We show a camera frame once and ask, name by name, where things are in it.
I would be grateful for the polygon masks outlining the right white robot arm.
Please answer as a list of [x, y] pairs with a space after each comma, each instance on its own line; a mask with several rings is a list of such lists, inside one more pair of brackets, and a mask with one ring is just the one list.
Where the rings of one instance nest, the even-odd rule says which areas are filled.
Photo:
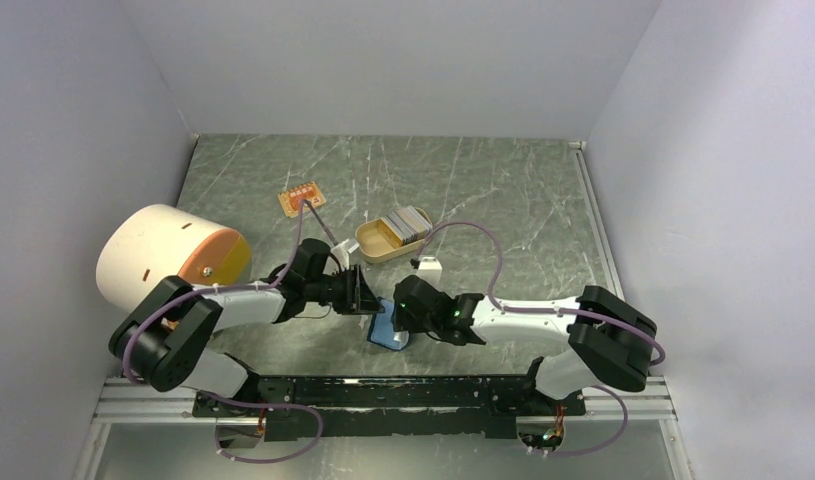
[[536, 414], [583, 388], [641, 392], [651, 365], [664, 357], [656, 323], [596, 285], [577, 297], [511, 302], [479, 293], [451, 297], [410, 275], [395, 286], [393, 323], [398, 331], [430, 333], [457, 346], [518, 340], [557, 346], [558, 354], [537, 361], [522, 389]]

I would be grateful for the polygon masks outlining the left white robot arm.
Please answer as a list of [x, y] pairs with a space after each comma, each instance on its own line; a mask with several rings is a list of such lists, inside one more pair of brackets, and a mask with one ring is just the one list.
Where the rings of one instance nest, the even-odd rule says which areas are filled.
[[305, 238], [289, 262], [247, 284], [196, 287], [167, 276], [118, 326], [108, 349], [126, 373], [159, 392], [179, 386], [211, 391], [232, 414], [247, 415], [258, 406], [260, 388], [246, 365], [208, 351], [212, 335], [250, 323], [280, 324], [310, 304], [347, 316], [383, 311], [359, 265], [339, 262], [326, 272], [335, 257], [324, 241]]

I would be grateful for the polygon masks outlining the blue leather card holder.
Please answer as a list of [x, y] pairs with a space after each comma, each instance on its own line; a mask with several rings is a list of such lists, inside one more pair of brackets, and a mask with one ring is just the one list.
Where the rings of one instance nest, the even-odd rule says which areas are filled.
[[382, 310], [372, 315], [366, 339], [369, 343], [390, 351], [402, 351], [409, 345], [407, 331], [396, 331], [394, 325], [394, 303], [379, 297]]

